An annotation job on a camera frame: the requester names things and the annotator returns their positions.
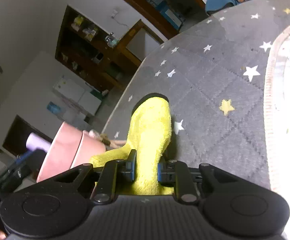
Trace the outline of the yellow microfiber cloth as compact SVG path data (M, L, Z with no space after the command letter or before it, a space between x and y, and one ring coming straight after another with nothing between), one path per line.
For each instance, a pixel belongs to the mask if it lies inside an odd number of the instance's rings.
M121 189L125 195L171 195L174 189L159 184L158 163L170 143L172 121L168 98L159 93L144 96L133 108L124 146L94 155L89 162L102 167L115 159L127 159L136 150L135 181Z

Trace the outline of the pink plastic container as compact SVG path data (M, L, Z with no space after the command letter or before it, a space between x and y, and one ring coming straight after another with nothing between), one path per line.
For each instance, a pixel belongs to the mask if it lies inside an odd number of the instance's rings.
M89 162L94 155L106 151L105 144L92 138L87 131L62 123L45 156L37 183Z

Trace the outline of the white refrigerator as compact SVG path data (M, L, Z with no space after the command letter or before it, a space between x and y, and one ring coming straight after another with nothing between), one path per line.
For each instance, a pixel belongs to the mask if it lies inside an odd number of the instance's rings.
M101 105L101 99L66 77L61 77L53 86L57 95L79 109L84 114L95 115Z

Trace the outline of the grey star pattern table cover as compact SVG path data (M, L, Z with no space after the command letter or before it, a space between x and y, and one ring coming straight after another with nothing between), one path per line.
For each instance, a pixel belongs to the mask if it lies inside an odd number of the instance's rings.
M180 33L144 59L104 132L125 139L136 103L160 93L172 116L170 158L270 187L265 72L271 44L289 25L290 0L251 0Z

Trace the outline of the dark wooden shelf cabinet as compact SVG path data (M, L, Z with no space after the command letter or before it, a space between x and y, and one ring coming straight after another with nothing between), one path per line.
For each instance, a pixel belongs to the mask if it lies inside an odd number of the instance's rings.
M55 59L99 90L122 90L125 74L119 52L105 41L108 33L69 5L65 9Z

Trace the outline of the dark wooden side table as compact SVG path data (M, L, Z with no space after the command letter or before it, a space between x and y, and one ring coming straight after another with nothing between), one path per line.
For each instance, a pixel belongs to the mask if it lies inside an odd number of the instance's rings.
M112 78L119 80L123 75L134 74L142 61L163 40L142 20L138 20L110 49L105 59L109 65L105 71Z

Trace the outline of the glass jar on table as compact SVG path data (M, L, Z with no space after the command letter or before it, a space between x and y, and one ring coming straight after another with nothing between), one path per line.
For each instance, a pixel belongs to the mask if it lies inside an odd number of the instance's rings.
M114 33L110 33L106 36L105 42L108 47L114 48L118 43L118 39L114 36Z

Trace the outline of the blue white storage box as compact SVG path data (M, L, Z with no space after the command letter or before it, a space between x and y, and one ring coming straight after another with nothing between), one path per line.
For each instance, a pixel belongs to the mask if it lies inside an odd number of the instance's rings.
M180 30L184 21L182 16L175 12L166 0L162 1L155 8L159 13L176 29Z

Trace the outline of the blue sofa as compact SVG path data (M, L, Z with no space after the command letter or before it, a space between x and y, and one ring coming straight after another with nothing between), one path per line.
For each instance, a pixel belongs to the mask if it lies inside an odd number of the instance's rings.
M222 9L234 7L237 4L238 2L236 0L206 0L205 12L211 16Z

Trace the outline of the wall power socket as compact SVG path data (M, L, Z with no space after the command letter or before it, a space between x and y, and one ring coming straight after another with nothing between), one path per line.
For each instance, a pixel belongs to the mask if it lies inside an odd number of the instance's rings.
M115 17L118 15L118 11L117 10L113 10L111 18L115 19Z

